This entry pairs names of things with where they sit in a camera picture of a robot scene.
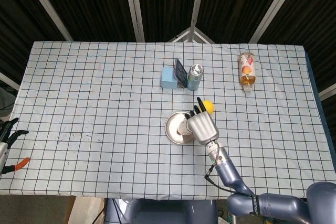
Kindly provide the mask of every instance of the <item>robotic hand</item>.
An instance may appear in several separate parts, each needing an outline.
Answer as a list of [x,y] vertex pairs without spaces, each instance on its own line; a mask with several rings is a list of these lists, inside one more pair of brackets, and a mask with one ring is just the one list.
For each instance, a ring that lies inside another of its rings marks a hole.
[[[205,179],[221,190],[232,192],[227,202],[230,212],[236,216],[261,215],[270,218],[289,220],[301,224],[336,224],[336,185],[330,182],[312,184],[307,190],[307,203],[289,195],[261,194],[255,195],[243,182],[236,167],[217,139],[219,131],[211,116],[206,111],[198,97],[198,108],[190,115],[186,114],[186,127],[196,140],[206,146],[212,161]],[[231,187],[230,191],[216,185],[209,175],[216,168],[224,186]]]
[[11,121],[7,121],[3,123],[0,126],[0,170],[1,170],[1,174],[6,174],[9,172],[14,172],[16,170],[19,170],[23,168],[29,162],[29,157],[27,157],[23,159],[17,165],[5,166],[10,147],[14,144],[14,142],[17,140],[19,136],[29,133],[29,131],[20,130],[20,131],[16,131],[11,136],[9,136],[11,134],[13,125],[18,120],[19,118],[15,118]]

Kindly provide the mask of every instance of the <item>yellow ball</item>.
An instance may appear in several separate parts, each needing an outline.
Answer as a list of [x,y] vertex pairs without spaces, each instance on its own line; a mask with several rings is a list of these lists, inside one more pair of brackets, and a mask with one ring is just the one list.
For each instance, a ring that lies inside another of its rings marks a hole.
[[209,114],[212,114],[215,110],[215,106],[211,101],[203,101],[204,107]]

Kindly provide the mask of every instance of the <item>table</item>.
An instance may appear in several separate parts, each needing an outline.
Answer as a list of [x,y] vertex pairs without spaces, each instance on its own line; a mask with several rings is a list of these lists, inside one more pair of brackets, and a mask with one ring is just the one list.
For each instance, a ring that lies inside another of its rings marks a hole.
[[[257,81],[244,93],[240,53],[255,55]],[[163,66],[179,58],[204,66],[200,88],[162,89]],[[122,199],[217,199],[205,147],[181,146],[164,133],[166,119],[200,96],[244,182],[257,194],[305,197],[314,182],[336,181],[302,46],[192,43],[34,43],[15,102],[17,129],[1,194]],[[219,184],[214,171],[213,180]]]

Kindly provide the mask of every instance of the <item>juice bottle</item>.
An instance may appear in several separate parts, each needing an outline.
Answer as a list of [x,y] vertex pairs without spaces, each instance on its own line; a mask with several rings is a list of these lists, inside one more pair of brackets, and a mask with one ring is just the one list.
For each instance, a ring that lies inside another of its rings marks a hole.
[[245,92],[252,91],[253,83],[256,81],[256,70],[254,67],[254,55],[250,52],[243,52],[239,58],[239,82]]

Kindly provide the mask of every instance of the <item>floor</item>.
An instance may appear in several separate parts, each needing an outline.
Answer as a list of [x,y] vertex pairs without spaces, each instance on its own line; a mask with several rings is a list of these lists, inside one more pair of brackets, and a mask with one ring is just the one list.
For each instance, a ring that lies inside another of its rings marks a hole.
[[[1,195],[1,223],[61,224],[65,222],[69,203],[70,197],[66,196]],[[224,213],[223,219],[227,220],[226,201],[219,200],[218,208]],[[262,224],[262,219],[254,216],[237,217],[237,224],[241,223]]]

